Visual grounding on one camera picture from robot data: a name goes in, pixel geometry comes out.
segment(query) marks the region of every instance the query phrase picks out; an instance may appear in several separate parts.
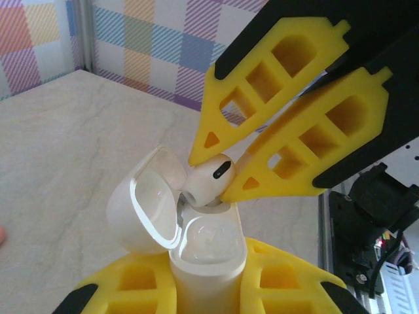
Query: wire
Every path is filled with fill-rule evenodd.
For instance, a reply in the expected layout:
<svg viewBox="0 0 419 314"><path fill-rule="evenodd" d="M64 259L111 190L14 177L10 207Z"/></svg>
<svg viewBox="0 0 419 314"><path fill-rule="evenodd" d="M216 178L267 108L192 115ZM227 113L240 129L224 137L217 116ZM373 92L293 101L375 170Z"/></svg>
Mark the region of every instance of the wire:
<svg viewBox="0 0 419 314"><path fill-rule="evenodd" d="M388 249L387 252L385 252L378 263L374 267L373 275L371 276L371 280L369 282L369 297L371 299L375 298L375 283L378 278L378 272L380 271L382 265L385 261L400 247L401 240L403 238L403 232L399 231L397 234L397 237L395 238L394 244Z"/></svg>
<svg viewBox="0 0 419 314"><path fill-rule="evenodd" d="M398 265L399 264L399 262L401 261L401 257L403 256L403 254L405 254L407 251L406 251L406 249L405 248L402 248L397 254L396 254L396 256L394 257L394 258L392 258L392 261L391 261L391 263L392 264L395 264L395 265Z"/></svg>
<svg viewBox="0 0 419 314"><path fill-rule="evenodd" d="M403 244L405 245L405 247L410 249L409 244L407 243L407 240L406 240L405 236L403 236L403 238L401 240L403 241Z"/></svg>
<svg viewBox="0 0 419 314"><path fill-rule="evenodd" d="M408 275L413 270L412 254L410 252L405 252L398 262L399 267L405 269L405 275Z"/></svg>

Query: open case lid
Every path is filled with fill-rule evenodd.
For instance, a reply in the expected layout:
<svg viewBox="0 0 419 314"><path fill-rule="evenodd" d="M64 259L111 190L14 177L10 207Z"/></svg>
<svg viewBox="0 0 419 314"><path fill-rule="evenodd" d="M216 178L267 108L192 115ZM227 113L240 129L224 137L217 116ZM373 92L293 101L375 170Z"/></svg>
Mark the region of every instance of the open case lid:
<svg viewBox="0 0 419 314"><path fill-rule="evenodd" d="M107 206L107 220L125 249L157 254L179 245L177 201L185 180L175 154L159 146L118 185Z"/></svg>

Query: checkered wall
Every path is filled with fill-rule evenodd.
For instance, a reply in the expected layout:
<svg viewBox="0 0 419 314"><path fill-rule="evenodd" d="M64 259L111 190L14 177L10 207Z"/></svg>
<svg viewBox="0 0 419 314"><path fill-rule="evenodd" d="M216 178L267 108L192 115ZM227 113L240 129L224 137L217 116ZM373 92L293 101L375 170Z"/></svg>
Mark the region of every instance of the checkered wall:
<svg viewBox="0 0 419 314"><path fill-rule="evenodd" d="M0 0L0 100L81 67L71 0Z"/></svg>
<svg viewBox="0 0 419 314"><path fill-rule="evenodd" d="M97 72L200 110L204 73L265 3L95 0Z"/></svg>

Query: white table surface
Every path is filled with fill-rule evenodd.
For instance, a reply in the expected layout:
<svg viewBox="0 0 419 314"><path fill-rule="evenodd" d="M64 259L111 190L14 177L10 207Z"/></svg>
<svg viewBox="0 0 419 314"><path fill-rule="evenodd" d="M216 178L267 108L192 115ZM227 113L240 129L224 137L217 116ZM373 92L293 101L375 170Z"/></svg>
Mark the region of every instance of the white table surface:
<svg viewBox="0 0 419 314"><path fill-rule="evenodd" d="M0 313L52 313L126 254L109 234L110 193L150 150L187 158L199 113L77 71L0 102ZM255 135L227 151L237 159ZM313 264L317 198L239 204L245 236Z"/></svg>

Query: wireless earbud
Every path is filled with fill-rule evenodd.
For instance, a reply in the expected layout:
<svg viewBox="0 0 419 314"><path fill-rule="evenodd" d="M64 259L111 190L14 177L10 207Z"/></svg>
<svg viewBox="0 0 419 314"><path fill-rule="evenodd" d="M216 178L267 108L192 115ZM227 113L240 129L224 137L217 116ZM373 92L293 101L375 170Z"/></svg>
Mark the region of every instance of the wireless earbud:
<svg viewBox="0 0 419 314"><path fill-rule="evenodd" d="M221 195L236 175L234 162L220 154L196 166L182 187L193 207L202 207Z"/></svg>

